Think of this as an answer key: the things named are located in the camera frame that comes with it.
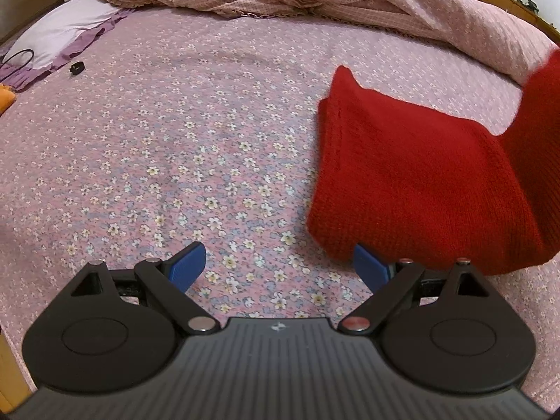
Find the logo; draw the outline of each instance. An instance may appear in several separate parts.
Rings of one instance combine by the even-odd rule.
[[[274,325],[271,325],[271,329],[273,329],[276,333],[280,333],[282,330],[288,328],[287,325],[282,324],[282,322],[276,322]]]

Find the pillow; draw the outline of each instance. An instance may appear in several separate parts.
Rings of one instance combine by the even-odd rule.
[[[33,69],[44,68],[80,33],[97,27],[120,9],[102,0],[70,0],[33,24],[14,43],[5,58],[10,58],[23,49],[32,49],[35,56],[27,66]],[[16,55],[7,64],[22,66],[27,60],[29,53]]]
[[[58,6],[23,33],[4,55],[0,82],[22,91],[63,67],[132,12],[134,9],[103,0],[70,0]],[[17,55],[25,49],[33,50],[31,61],[29,51]]]

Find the circular pad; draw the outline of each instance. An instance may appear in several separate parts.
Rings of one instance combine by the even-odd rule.
[[[531,331],[509,305],[489,308],[472,296],[400,313],[386,325],[381,345],[412,381],[464,395],[521,384],[536,351]]]
[[[127,340],[128,328],[106,317],[75,322],[62,334],[64,345],[82,355],[101,355],[116,350]]]
[[[452,355],[473,356],[486,352],[496,342],[488,325],[472,319],[449,319],[432,327],[432,342]]]
[[[108,393],[148,380],[175,349],[160,313],[104,296],[53,302],[23,341],[35,383],[71,393]]]

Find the folded clothing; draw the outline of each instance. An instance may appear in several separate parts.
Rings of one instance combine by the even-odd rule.
[[[329,256],[358,242],[386,261],[487,275],[560,251],[560,51],[527,81],[510,127],[361,88],[340,66],[319,103],[320,165],[307,228]]]
[[[0,83],[0,115],[14,102],[16,102],[16,95],[12,92],[11,87]]]

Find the ribbed black surface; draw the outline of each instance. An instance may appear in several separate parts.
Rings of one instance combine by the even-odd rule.
[[[9,417],[544,420],[547,415],[513,389],[466,399],[415,387],[386,365],[369,339],[341,335],[326,319],[234,318],[216,335],[187,340],[173,363],[145,384],[98,397],[41,389]]]

